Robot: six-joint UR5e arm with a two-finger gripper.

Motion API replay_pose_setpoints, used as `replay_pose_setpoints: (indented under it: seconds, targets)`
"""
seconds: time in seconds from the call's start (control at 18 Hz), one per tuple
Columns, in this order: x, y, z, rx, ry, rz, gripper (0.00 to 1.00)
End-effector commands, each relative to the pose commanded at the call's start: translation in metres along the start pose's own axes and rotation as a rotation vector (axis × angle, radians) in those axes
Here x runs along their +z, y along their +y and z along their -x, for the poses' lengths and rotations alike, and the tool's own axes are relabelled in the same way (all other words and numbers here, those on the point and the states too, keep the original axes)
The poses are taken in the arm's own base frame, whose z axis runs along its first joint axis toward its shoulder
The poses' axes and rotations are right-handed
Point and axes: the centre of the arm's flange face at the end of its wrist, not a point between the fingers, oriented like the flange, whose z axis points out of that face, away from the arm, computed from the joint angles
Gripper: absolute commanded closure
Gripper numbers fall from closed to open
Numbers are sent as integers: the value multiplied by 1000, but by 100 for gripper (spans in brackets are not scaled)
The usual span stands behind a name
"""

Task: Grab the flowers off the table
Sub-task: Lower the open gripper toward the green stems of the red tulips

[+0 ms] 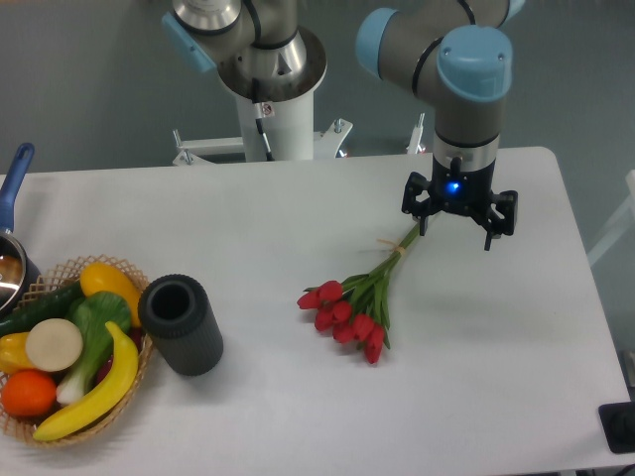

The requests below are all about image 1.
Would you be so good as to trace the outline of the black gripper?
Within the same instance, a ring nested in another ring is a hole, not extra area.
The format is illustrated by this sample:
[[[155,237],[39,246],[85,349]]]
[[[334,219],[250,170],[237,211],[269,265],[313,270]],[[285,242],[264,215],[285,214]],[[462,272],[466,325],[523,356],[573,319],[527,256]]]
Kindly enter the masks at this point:
[[[433,159],[432,181],[411,172],[404,188],[401,211],[419,223],[419,234],[425,236],[431,216],[440,210],[462,216],[481,217],[485,230],[484,250],[492,241],[515,233],[518,192],[491,192],[495,163],[474,172],[452,169]]]

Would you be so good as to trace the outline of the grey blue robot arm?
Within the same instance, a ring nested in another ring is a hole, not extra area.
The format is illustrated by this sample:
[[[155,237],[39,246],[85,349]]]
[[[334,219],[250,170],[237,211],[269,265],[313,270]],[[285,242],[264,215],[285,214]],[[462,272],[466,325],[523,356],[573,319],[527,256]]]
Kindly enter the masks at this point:
[[[521,8],[427,1],[412,14],[375,10],[358,30],[358,62],[435,111],[432,174],[411,174],[402,201],[420,224],[446,212],[472,218],[488,239],[514,233],[518,194],[493,191],[492,177],[512,82],[502,26]],[[162,24],[192,66],[216,70],[233,94],[248,161],[317,156],[314,93],[327,62],[296,2],[176,1]]]

